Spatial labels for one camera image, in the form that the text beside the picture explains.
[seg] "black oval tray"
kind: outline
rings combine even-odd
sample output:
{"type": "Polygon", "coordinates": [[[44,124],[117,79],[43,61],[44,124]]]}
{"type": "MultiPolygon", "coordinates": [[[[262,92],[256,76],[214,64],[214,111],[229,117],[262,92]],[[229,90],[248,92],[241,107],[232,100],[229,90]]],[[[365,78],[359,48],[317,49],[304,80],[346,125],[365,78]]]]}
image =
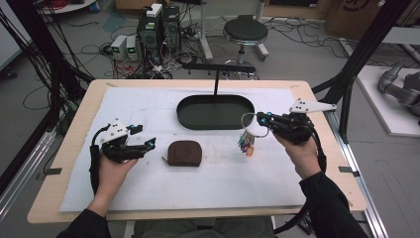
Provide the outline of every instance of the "black oval tray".
{"type": "MultiPolygon", "coordinates": [[[[192,95],[182,99],[176,107],[179,123],[191,130],[243,129],[241,117],[255,113],[253,103],[240,95],[192,95]]],[[[244,117],[249,126],[254,116],[244,117]]]]}

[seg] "round stool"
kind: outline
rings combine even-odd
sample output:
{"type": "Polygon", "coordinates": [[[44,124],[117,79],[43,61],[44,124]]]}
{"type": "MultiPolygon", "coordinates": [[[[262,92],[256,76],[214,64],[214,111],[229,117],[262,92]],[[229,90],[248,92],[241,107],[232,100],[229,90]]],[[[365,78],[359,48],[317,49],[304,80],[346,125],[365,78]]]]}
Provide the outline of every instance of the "round stool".
{"type": "MultiPolygon", "coordinates": [[[[268,35],[268,29],[264,24],[253,19],[253,16],[239,16],[237,19],[229,21],[225,24],[223,29],[223,35],[226,39],[232,43],[241,45],[238,52],[237,59],[231,59],[225,62],[225,64],[235,63],[241,66],[253,66],[251,63],[244,61],[245,46],[256,46],[263,43],[268,35]]],[[[222,77],[229,79],[229,77],[235,75],[239,79],[258,79],[257,72],[246,73],[246,72],[226,72],[222,71],[222,77]]]]}

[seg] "person's left hand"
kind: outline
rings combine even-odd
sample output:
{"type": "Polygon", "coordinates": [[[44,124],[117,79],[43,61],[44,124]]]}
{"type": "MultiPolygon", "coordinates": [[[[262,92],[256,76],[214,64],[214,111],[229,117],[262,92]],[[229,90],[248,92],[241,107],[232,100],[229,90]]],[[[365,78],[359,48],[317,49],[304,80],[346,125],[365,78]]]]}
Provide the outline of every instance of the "person's left hand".
{"type": "Polygon", "coordinates": [[[87,208],[105,216],[109,205],[124,183],[127,173],[136,163],[137,160],[129,160],[126,163],[118,164],[102,155],[99,165],[98,190],[87,208]]]}

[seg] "key ring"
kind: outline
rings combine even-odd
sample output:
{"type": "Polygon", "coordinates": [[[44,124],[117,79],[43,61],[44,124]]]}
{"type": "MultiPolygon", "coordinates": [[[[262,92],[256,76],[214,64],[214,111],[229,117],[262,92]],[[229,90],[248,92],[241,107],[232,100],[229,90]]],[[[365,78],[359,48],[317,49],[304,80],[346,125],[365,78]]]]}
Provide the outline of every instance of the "key ring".
{"type": "Polygon", "coordinates": [[[252,133],[250,130],[247,129],[247,127],[244,125],[244,117],[247,115],[256,115],[255,113],[249,112],[245,113],[241,117],[241,125],[244,128],[244,133],[242,133],[239,137],[238,145],[241,148],[241,152],[245,153],[246,156],[250,157],[254,152],[254,142],[256,138],[262,138],[266,137],[269,133],[269,128],[266,129],[266,134],[263,136],[258,136],[254,133],[252,133]]]}

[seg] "gray pants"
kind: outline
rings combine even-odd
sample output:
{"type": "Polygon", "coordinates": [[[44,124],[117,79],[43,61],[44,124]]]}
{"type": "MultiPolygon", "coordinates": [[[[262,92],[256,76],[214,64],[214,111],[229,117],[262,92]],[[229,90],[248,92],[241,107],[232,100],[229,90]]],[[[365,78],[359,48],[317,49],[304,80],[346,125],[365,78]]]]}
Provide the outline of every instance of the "gray pants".
{"type": "Polygon", "coordinates": [[[136,221],[133,238],[273,238],[269,216],[217,218],[213,229],[198,230],[193,219],[136,221]]]}

